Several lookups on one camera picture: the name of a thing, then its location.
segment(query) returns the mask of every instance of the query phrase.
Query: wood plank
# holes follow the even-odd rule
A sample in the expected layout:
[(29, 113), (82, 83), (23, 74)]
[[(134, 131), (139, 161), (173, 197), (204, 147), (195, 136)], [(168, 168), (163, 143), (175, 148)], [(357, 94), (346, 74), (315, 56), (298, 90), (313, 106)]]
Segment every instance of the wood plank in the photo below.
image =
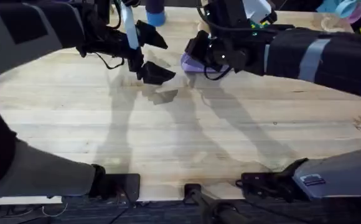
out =
[[(134, 13), (146, 20), (143, 7)], [(166, 13), (158, 31), (169, 48), (146, 46), (143, 52), (176, 72), (173, 80), (143, 85), (127, 66), (107, 70), (94, 55), (63, 50), (1, 75), (0, 113), (21, 139), (41, 150), (98, 163), (111, 173), (141, 174), (140, 200), (181, 199), (188, 182), (220, 198), (240, 198), (233, 184), (242, 172), (282, 170), (302, 157), (361, 149), (361, 132), (352, 124), (361, 115), (360, 97), (246, 72), (218, 82), (185, 74), (179, 60), (199, 16), (195, 9), (168, 7)], [(280, 23), (312, 29), (322, 29), (326, 17), (334, 19), (279, 12)], [(342, 21), (334, 24), (350, 30)]]

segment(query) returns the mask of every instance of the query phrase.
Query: teal object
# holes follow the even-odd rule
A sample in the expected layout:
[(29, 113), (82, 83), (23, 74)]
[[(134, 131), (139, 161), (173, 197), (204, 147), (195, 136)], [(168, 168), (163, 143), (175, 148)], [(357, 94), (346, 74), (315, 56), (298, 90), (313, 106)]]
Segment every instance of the teal object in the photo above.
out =
[(341, 18), (349, 17), (356, 9), (358, 0), (324, 0), (317, 12), (337, 13)]
[(357, 0), (345, 0), (337, 6), (335, 13), (341, 18), (349, 17), (355, 11), (357, 3)]

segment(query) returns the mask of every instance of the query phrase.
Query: blue cup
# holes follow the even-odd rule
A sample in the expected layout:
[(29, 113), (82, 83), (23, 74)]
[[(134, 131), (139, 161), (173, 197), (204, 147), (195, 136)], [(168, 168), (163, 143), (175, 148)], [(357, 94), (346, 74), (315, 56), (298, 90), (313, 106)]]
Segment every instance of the blue cup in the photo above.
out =
[(162, 26), (166, 22), (164, 0), (147, 0), (146, 15), (148, 23), (152, 26)]

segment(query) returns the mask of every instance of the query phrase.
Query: pink object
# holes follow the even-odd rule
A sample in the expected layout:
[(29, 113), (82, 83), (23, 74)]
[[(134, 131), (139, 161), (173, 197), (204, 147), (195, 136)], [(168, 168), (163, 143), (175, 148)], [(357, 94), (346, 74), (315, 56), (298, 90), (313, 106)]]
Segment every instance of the pink object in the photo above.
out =
[(356, 9), (346, 19), (350, 24), (353, 24), (354, 22), (358, 21), (360, 18), (361, 18), (361, 2), (358, 2)]

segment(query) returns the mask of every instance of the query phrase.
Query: cable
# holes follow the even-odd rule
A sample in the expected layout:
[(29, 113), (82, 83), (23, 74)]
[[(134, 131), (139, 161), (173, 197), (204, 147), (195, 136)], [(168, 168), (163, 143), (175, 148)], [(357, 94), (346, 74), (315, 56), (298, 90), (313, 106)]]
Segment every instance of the cable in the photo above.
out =
[(120, 185), (117, 186), (117, 189), (122, 191), (122, 194), (124, 194), (127, 203), (128, 203), (128, 208), (131, 208), (133, 206), (133, 204), (131, 204), (131, 199), (128, 196), (128, 193), (126, 193), (126, 191), (124, 190), (124, 188), (122, 188)]
[(114, 224), (117, 221), (117, 219), (119, 219), (128, 210), (129, 208), (124, 209), (120, 214), (114, 217), (108, 224)]
[(270, 209), (270, 208), (262, 207), (262, 206), (260, 206), (260, 205), (257, 205), (257, 204), (255, 204), (255, 203), (253, 203), (253, 202), (250, 202), (250, 201), (248, 201), (248, 200), (246, 200), (246, 199), (241, 200), (241, 201), (242, 201), (243, 203), (246, 203), (246, 204), (254, 207), (254, 208), (258, 208), (258, 209), (260, 209), (260, 210), (264, 210), (264, 211), (266, 211), (266, 212), (268, 212), (268, 213), (271, 213), (271, 214), (273, 214), (273, 215), (281, 216), (281, 217), (288, 218), (288, 219), (294, 220), (294, 221), (299, 221), (299, 222), (301, 222), (301, 223), (313, 224), (313, 222), (310, 222), (310, 221), (305, 220), (305, 219), (303, 219), (303, 218), (298, 218), (298, 217), (295, 217), (295, 216), (292, 216), (292, 215), (287, 215), (287, 214), (282, 213), (282, 212), (274, 211), (274, 210), (272, 210), (272, 209)]
[(278, 31), (276, 30), (270, 30), (270, 29), (252, 29), (252, 28), (230, 28), (230, 27), (223, 27), (223, 26), (219, 26), (214, 24), (213, 22), (210, 22), (207, 17), (205, 15), (203, 15), (203, 12), (201, 11), (200, 7), (202, 7), (201, 5), (201, 0), (196, 0), (197, 5), (196, 5), (196, 9), (197, 12), (199, 13), (201, 19), (206, 22), (209, 26), (212, 26), (218, 30), (222, 30), (222, 31), (227, 31), (227, 32), (231, 32), (231, 31), (239, 31), (239, 32), (245, 32), (245, 31), (252, 31), (252, 32), (266, 32), (266, 33), (270, 33), (270, 34), (277, 34)]
[(37, 209), (42, 208), (41, 205), (35, 206), (34, 208), (30, 208), (30, 209), (25, 209), (23, 211), (20, 212), (14, 212), (14, 207), (9, 207), (9, 209), (6, 212), (6, 215), (0, 216), (0, 218), (17, 218), (17, 217), (23, 217), (24, 215), (28, 215), (32, 212), (34, 212)]
[(99, 56), (99, 58), (103, 61), (103, 63), (106, 65), (106, 68), (107, 68), (108, 70), (112, 70), (112, 69), (118, 68), (118, 67), (120, 67), (120, 66), (122, 66), (122, 65), (125, 64), (124, 58), (121, 58), (121, 63), (119, 63), (118, 65), (116, 65), (116, 66), (114, 66), (114, 67), (110, 67), (110, 66), (107, 64), (107, 62), (105, 61), (105, 59), (103, 59), (103, 57), (101, 57), (101, 56), (100, 56), (98, 53), (96, 53), (96, 52), (95, 52), (95, 54), (96, 54), (97, 56)]
[(118, 3), (117, 0), (114, 0), (114, 5), (115, 5), (115, 7), (116, 7), (117, 14), (118, 14), (118, 23), (117, 23), (117, 25), (114, 26), (113, 28), (114, 28), (114, 29), (118, 29), (118, 28), (120, 28), (120, 26), (121, 26), (121, 6), (120, 6), (120, 4)]
[(288, 2), (288, 0), (284, 0), (284, 2), (282, 3), (282, 5), (279, 7), (278, 10), (280, 10), (281, 8), (283, 8), (283, 6)]
[(208, 76), (208, 74), (207, 74), (207, 66), (204, 66), (204, 76), (205, 76), (206, 78), (208, 78), (209, 80), (217, 81), (217, 80), (223, 78), (226, 74), (228, 74), (231, 69), (232, 69), (231, 67), (228, 67), (228, 68), (226, 68), (226, 70), (225, 70), (224, 72), (222, 72), (222, 74), (220, 74), (218, 77), (216, 77), (216, 78), (210, 78), (210, 77)]
[(66, 206), (64, 207), (64, 209), (61, 212), (59, 212), (58, 214), (55, 214), (55, 215), (46, 214), (45, 213), (45, 206), (42, 206), (42, 213), (47, 217), (58, 217), (59, 215), (63, 214), (66, 211), (67, 206), (68, 206), (68, 203), (66, 203)]
[[(133, 2), (134, 0), (129, 0), (126, 3), (124, 3), (125, 6)], [(141, 1), (139, 0), (136, 4), (132, 5), (132, 7), (138, 7), (141, 4)]]

